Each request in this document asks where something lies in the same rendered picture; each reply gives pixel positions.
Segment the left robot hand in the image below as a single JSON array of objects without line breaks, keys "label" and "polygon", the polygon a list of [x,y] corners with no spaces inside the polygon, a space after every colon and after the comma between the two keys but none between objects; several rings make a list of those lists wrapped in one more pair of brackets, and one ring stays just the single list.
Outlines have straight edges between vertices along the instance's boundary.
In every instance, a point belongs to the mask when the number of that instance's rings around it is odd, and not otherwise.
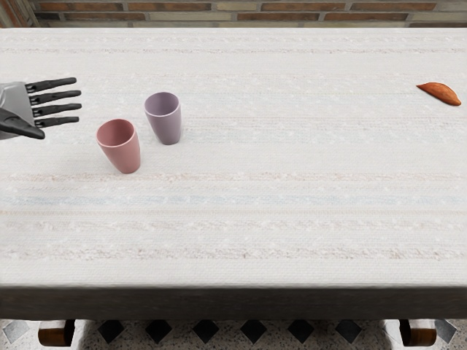
[{"label": "left robot hand", "polygon": [[0,140],[25,136],[44,139],[45,128],[77,123],[78,117],[56,117],[60,112],[78,110],[81,104],[50,105],[47,102],[81,95],[79,90],[50,92],[53,88],[72,85],[74,77],[39,82],[0,83]]}]

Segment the pink cup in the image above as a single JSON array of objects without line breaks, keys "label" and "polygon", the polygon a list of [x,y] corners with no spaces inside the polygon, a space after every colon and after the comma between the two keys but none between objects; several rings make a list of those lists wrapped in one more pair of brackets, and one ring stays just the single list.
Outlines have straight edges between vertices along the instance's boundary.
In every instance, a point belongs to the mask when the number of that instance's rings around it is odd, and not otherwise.
[{"label": "pink cup", "polygon": [[141,165],[139,139],[128,120],[114,119],[102,124],[96,140],[112,165],[123,174],[137,171]]}]

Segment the purple cup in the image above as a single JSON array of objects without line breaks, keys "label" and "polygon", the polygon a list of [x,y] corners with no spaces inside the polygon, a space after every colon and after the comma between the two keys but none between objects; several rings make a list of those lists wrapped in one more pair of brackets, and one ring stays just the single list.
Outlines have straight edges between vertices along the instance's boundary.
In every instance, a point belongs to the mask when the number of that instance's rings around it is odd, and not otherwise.
[{"label": "purple cup", "polygon": [[182,130],[181,105],[178,97],[169,92],[149,96],[144,111],[159,141],[165,145],[176,144]]}]

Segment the orange sweet potato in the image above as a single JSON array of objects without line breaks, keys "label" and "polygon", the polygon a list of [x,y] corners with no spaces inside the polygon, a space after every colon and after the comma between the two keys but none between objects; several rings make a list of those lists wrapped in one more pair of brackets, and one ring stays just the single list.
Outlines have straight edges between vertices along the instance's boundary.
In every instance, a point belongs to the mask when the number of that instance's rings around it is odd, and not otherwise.
[{"label": "orange sweet potato", "polygon": [[456,92],[449,86],[440,82],[427,82],[424,84],[416,85],[417,88],[428,93],[429,95],[437,98],[445,104],[450,106],[460,106],[461,101]]}]

